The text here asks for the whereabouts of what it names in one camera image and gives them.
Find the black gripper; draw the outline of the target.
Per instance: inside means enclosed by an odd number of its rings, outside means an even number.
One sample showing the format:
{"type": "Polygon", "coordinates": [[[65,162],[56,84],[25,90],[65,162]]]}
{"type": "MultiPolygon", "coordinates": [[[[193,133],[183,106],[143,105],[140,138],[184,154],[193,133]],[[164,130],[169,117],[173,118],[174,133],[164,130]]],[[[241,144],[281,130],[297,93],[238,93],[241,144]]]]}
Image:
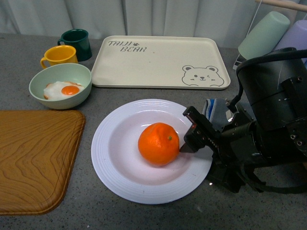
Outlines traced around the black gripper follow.
{"type": "Polygon", "coordinates": [[[220,137],[218,151],[213,154],[207,175],[210,182],[233,193],[238,193],[246,184],[258,192],[273,191],[254,174],[254,170],[273,165],[276,140],[274,134],[261,128],[246,109],[239,109],[221,134],[195,107],[189,106],[183,115],[192,125],[184,135],[180,152],[196,153],[206,146],[216,150],[215,141],[220,137]]]}

